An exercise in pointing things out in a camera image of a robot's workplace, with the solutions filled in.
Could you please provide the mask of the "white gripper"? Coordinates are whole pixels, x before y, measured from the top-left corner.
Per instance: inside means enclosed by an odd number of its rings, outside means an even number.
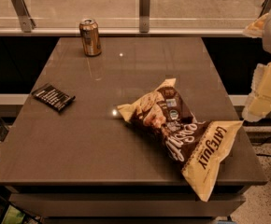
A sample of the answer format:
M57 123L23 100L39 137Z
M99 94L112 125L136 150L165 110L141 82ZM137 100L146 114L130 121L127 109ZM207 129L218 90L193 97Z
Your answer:
M263 37L263 48L271 53L271 9L269 13L249 24L243 35L251 38ZM271 112L271 63L258 64L254 70L249 94L242 118L248 122L257 122Z

